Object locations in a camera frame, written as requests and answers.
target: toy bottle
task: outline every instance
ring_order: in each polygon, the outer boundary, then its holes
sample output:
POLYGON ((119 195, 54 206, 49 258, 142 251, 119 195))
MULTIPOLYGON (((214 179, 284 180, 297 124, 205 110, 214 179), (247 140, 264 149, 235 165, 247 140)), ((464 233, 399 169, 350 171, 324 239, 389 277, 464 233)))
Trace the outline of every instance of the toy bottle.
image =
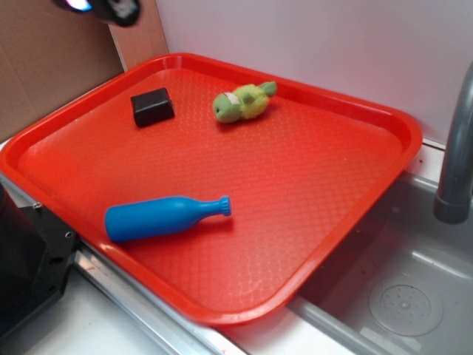
POLYGON ((105 227, 109 238, 119 243, 185 231, 203 218, 216 214, 231 214, 228 197, 210 202, 165 197, 113 206, 106 211, 105 227))

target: sink drain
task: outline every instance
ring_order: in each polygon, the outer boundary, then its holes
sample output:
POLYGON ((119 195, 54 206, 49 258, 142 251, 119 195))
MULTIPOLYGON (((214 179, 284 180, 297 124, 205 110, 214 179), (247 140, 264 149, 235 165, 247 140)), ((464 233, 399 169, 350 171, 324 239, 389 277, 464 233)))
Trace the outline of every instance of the sink drain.
POLYGON ((429 333, 443 316, 437 292, 411 277, 377 284, 370 294, 370 311, 380 326, 408 337, 429 333))

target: green plush toy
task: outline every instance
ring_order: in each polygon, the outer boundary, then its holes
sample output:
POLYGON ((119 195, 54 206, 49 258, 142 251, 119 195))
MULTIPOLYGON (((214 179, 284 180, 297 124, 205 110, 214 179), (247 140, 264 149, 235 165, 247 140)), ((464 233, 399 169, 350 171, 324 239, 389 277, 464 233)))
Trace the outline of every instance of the green plush toy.
POLYGON ((244 85, 233 92, 225 92, 214 100, 214 114, 219 122, 231 124, 240 118, 248 120, 261 115, 269 104, 269 97, 276 94, 274 81, 259 85, 244 85))

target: gray faucet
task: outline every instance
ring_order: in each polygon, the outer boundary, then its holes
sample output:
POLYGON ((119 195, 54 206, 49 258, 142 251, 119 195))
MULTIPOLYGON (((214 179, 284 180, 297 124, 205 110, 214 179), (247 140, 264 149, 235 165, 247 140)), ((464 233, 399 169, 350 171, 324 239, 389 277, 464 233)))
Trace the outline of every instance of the gray faucet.
POLYGON ((473 191, 473 63, 458 97, 446 144, 434 215, 458 224, 468 218, 473 191))

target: stainless steel sink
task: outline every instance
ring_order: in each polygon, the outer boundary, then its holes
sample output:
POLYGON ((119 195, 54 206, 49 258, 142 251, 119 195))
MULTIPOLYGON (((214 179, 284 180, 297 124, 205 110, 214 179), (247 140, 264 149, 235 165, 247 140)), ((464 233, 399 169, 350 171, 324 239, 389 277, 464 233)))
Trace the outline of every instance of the stainless steel sink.
POLYGON ((473 354, 473 217, 437 221, 436 188, 404 173, 290 307, 357 354, 473 354))

